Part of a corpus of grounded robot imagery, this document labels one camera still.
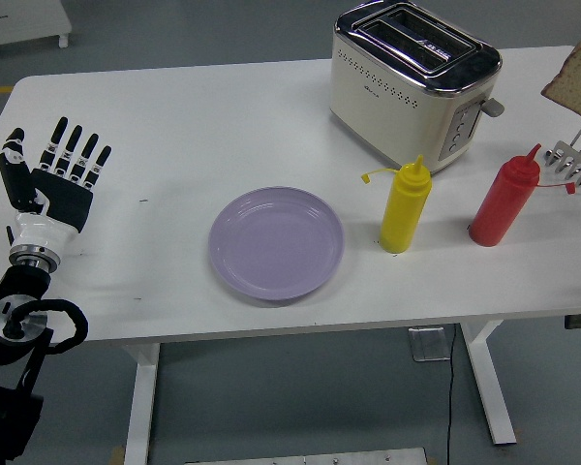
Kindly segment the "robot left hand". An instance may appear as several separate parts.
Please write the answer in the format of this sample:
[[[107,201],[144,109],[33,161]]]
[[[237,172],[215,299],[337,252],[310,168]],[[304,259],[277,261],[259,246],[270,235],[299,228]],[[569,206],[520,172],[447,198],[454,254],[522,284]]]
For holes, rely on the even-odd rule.
[[[61,146],[68,118],[61,117],[38,166],[29,169],[23,155],[24,130],[14,129],[0,152],[0,174],[16,226],[7,227],[12,246],[47,249],[81,233],[93,202],[93,187],[110,156],[111,147],[97,151],[99,135],[92,134],[80,151],[83,129],[76,125]]]

